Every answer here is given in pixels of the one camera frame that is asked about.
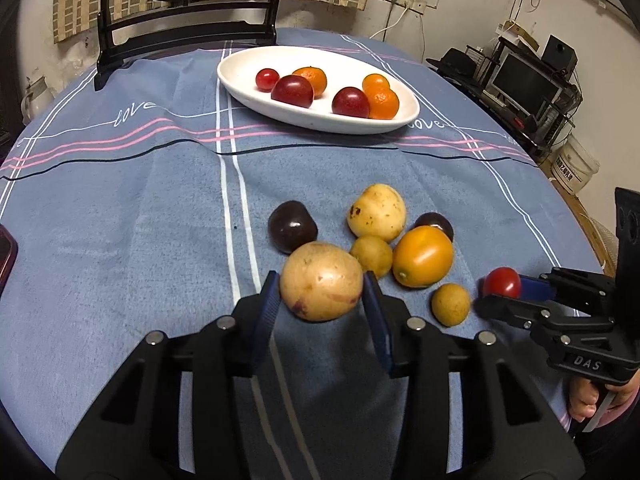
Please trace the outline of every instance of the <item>silver screw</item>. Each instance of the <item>silver screw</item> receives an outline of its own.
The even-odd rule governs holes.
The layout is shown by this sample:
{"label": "silver screw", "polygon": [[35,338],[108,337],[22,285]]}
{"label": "silver screw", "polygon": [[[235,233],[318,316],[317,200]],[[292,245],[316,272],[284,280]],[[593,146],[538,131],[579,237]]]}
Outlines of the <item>silver screw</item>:
{"label": "silver screw", "polygon": [[216,326],[220,330],[230,330],[236,326],[236,320],[232,316],[222,316],[216,321]]}
{"label": "silver screw", "polygon": [[406,320],[406,325],[411,330],[420,332],[420,330],[422,330],[424,327],[427,326],[427,322],[423,320],[421,317],[413,316]]}
{"label": "silver screw", "polygon": [[149,332],[145,335],[145,341],[149,345],[157,345],[162,342],[162,339],[164,339],[164,334],[159,330],[153,330],[153,332]]}
{"label": "silver screw", "polygon": [[493,332],[489,332],[488,330],[482,330],[482,332],[478,334],[478,341],[481,342],[483,345],[491,346],[496,341],[498,341],[498,339],[496,338]]}

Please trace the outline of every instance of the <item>hand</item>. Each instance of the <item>hand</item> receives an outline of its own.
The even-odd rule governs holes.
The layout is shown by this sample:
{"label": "hand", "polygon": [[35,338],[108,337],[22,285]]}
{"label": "hand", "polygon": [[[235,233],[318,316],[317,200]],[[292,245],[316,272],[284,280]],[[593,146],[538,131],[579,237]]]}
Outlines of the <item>hand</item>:
{"label": "hand", "polygon": [[[638,386],[640,386],[640,370],[624,386],[607,384],[605,386],[607,390],[617,392],[609,409],[615,410],[622,406],[636,392]],[[584,377],[572,377],[569,382],[569,415],[578,422],[591,418],[596,412],[596,402],[598,402],[596,386]]]}

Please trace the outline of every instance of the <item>white oval plate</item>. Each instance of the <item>white oval plate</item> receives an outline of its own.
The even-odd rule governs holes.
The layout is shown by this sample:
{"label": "white oval plate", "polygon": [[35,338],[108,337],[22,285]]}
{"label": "white oval plate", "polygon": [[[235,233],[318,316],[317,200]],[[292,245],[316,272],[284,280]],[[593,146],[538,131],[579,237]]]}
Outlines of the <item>white oval plate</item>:
{"label": "white oval plate", "polygon": [[[260,92],[255,75],[263,68],[277,70],[280,77],[304,66],[326,73],[327,87],[311,108],[274,101],[269,92]],[[365,76],[377,73],[389,79],[398,94],[400,109],[395,118],[382,121],[337,115],[331,112],[334,95],[345,86],[361,88]],[[302,46],[261,46],[241,50],[218,65],[218,78],[226,90],[247,108],[283,123],[336,134],[370,135],[391,132],[413,121],[420,112],[415,95],[393,76],[363,61],[342,54]]]}

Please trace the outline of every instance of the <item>blue tablecloth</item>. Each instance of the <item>blue tablecloth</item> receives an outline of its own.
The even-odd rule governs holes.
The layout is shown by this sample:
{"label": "blue tablecloth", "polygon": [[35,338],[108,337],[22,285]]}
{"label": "blue tablecloth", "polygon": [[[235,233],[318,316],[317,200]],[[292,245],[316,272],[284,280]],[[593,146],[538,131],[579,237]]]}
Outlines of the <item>blue tablecloth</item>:
{"label": "blue tablecloth", "polygon": [[[446,282],[476,290],[498,266],[600,269],[580,227],[530,158],[479,107],[431,70],[377,41],[283,29],[283,45],[371,63],[412,88],[420,116],[392,134],[302,130],[247,110],[216,67],[233,43],[117,70],[95,92],[81,77],[25,129],[2,165],[0,221],[19,244],[0,300],[0,398],[53,468],[95,396],[153,329],[196,332],[260,289],[285,257],[270,212],[301,200],[319,238],[348,249],[352,201],[385,182],[411,223],[438,211],[454,226]],[[383,290],[431,320],[429,290]],[[473,313],[446,332],[472,337]],[[521,356],[562,422],[561,378],[524,331],[495,330]],[[460,464],[459,384],[451,378],[450,468]],[[406,383],[378,365],[360,308],[312,325],[282,312],[257,378],[237,381],[255,479],[388,478]],[[192,468],[190,378],[181,463]]]}

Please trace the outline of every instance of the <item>white bucket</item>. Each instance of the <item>white bucket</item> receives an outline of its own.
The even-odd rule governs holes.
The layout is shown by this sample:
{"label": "white bucket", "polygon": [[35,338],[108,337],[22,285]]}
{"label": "white bucket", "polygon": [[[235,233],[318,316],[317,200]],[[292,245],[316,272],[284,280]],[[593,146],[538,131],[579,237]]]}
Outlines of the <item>white bucket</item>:
{"label": "white bucket", "polygon": [[569,193],[575,195],[598,173],[600,163],[569,134],[551,166],[551,173]]}

